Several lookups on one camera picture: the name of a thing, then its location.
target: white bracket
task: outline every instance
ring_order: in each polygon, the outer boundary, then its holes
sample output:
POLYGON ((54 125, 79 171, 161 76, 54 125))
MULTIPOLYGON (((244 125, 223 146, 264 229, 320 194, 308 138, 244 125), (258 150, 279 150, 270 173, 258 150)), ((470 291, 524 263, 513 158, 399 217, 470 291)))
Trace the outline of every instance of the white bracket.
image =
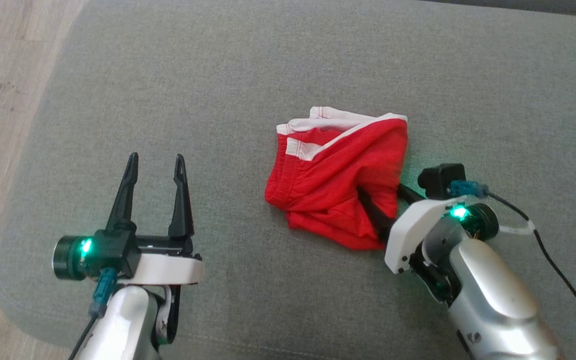
POLYGON ((384 258, 388 268, 395 274, 407 271, 410 268, 409 257, 415 252, 419 243, 424 241, 443 214, 457 203, 464 201, 466 196, 413 202, 390 228, 384 258))
POLYGON ((192 257, 142 253, 132 278, 117 281, 123 285, 189 285, 204 280, 206 265, 192 257))

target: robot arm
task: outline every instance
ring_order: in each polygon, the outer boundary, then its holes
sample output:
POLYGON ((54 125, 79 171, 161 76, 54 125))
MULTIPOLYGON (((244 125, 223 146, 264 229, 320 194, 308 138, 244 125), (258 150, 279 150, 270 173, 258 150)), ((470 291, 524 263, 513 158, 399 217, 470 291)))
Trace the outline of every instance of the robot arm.
MULTIPOLYGON (((446 184, 429 188, 447 189, 446 184)), ((400 191, 412 192, 405 186, 400 191)), ((391 226, 384 258, 391 271, 412 271, 448 306, 471 359, 563 360, 530 290, 484 242, 499 230, 493 210, 483 203, 465 206, 465 196, 417 196, 391 226)))
POLYGON ((182 285, 204 278, 204 262, 198 253, 193 255, 194 225, 184 158, 176 158, 176 194, 168 236, 136 234, 131 213, 138 160, 137 153, 128 159, 106 227, 92 236, 64 236, 55 246, 52 268, 57 278, 97 279, 91 321, 71 360, 96 319, 80 360, 159 360, 160 345, 171 344, 177 333, 182 285), (163 287, 165 295, 146 290, 146 285, 163 287))

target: red fabric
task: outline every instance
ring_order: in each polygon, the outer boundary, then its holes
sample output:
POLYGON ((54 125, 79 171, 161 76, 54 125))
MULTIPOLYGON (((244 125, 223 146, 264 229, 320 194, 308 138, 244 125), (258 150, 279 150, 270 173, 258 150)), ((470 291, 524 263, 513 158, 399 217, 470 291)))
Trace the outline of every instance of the red fabric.
POLYGON ((359 203, 357 187, 365 189, 384 214, 395 217, 407 122, 402 118, 371 122, 338 139, 311 161, 286 154, 289 138, 324 145, 342 134, 342 130, 317 127, 278 134, 265 200, 286 211, 291 229, 311 231, 353 250, 384 249, 359 203))

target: white cable tie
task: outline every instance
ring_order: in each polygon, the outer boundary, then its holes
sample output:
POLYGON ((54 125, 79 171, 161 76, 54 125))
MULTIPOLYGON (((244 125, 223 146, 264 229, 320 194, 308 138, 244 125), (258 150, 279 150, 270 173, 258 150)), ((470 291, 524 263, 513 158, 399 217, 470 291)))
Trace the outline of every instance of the white cable tie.
POLYGON ((506 234, 532 235, 534 230, 535 230, 535 224, 532 221, 528 221, 525 227, 510 227, 505 225, 499 225, 499 231, 506 234))

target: couch cushion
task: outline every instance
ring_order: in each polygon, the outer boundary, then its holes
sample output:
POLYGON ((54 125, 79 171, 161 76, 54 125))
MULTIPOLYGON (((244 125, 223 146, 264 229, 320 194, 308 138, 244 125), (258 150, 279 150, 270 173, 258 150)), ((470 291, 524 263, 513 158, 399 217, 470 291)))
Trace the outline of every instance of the couch cushion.
MULTIPOLYGON (((54 244, 103 227, 133 151, 137 232, 164 235, 181 153, 206 278, 183 290, 167 359, 465 358, 445 306, 411 273, 290 231, 265 203, 275 125, 312 105, 409 116, 403 182, 464 162, 534 218, 576 286, 576 17, 391 0, 92 0, 19 165, 3 311, 73 346, 93 283, 57 280, 54 244)), ((576 359, 576 302, 535 240, 491 245, 576 359)))
POLYGON ((495 7, 504 9, 576 15, 576 0, 425 0, 427 2, 495 7))

